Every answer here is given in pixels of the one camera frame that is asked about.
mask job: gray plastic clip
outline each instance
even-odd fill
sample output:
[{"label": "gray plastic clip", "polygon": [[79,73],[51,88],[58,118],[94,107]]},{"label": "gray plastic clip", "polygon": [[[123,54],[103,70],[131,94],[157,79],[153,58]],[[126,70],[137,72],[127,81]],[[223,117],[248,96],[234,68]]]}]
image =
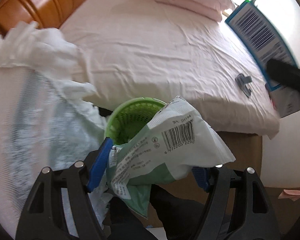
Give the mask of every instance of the gray plastic clip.
[{"label": "gray plastic clip", "polygon": [[246,84],[252,82],[251,76],[245,77],[242,73],[240,73],[236,78],[235,81],[237,82],[239,88],[244,92],[247,98],[251,96],[251,89],[248,89]]}]

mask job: green plastic basket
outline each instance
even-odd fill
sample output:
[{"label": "green plastic basket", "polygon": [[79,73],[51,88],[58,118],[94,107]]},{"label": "green plastic basket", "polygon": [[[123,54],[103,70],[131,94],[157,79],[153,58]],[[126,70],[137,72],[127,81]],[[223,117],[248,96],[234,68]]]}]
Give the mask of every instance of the green plastic basket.
[{"label": "green plastic basket", "polygon": [[129,142],[165,105],[155,98],[135,98],[121,104],[108,120],[105,137],[117,145]]}]

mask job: barcode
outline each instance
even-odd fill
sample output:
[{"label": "barcode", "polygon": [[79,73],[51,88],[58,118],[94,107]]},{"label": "barcode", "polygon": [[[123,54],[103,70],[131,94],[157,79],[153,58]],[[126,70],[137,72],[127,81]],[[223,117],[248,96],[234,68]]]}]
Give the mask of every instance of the barcode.
[{"label": "barcode", "polygon": [[290,57],[287,53],[285,53],[285,49],[282,46],[280,42],[277,42],[274,44],[274,46],[268,50],[266,53],[264,53],[261,57],[260,60],[262,63],[266,64],[271,58],[293,64],[292,60],[290,60]]},{"label": "barcode", "polygon": [[247,37],[256,51],[269,44],[276,36],[262,17],[253,8],[249,8],[238,20],[237,27]]},{"label": "barcode", "polygon": [[194,142],[192,122],[193,119],[161,133],[168,151],[189,141]]}]

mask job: white bed sheet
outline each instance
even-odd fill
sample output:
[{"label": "white bed sheet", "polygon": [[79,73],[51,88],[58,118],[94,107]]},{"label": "white bed sheet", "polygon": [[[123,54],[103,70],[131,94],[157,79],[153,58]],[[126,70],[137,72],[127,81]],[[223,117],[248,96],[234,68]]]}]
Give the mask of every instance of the white bed sheet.
[{"label": "white bed sheet", "polygon": [[[87,53],[73,79],[96,86],[97,106],[180,95],[216,131],[279,130],[261,72],[225,23],[154,0],[87,0],[61,31]],[[234,81],[239,73],[252,77],[250,98]]]}]

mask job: metal screw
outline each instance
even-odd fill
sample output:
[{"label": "metal screw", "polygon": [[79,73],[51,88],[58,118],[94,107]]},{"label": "metal screw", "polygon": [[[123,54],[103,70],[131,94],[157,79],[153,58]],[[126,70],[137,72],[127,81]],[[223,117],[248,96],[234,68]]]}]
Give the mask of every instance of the metal screw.
[{"label": "metal screw", "polygon": [[42,172],[43,174],[49,173],[49,172],[50,172],[50,167],[44,167],[44,168],[41,170],[41,172]]},{"label": "metal screw", "polygon": [[77,161],[77,162],[74,164],[74,166],[75,166],[76,168],[81,168],[81,167],[83,167],[83,165],[84,165],[83,161]]},{"label": "metal screw", "polygon": [[255,172],[255,170],[252,167],[248,167],[247,172],[249,172],[250,174],[253,174]]}]

